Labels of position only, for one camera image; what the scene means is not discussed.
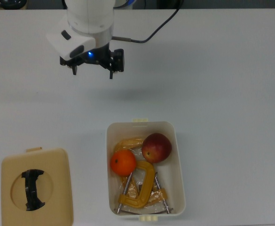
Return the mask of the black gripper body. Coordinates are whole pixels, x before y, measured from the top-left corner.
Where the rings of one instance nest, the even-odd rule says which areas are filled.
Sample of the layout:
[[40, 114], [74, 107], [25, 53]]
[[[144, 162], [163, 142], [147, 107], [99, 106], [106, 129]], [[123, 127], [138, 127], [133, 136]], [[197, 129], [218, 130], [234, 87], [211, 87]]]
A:
[[79, 66], [81, 64], [99, 64], [102, 60], [109, 61], [110, 59], [110, 44], [106, 44], [100, 48], [85, 50], [83, 45], [80, 45], [70, 53], [71, 59], [65, 60], [60, 57], [60, 65], [69, 67]]

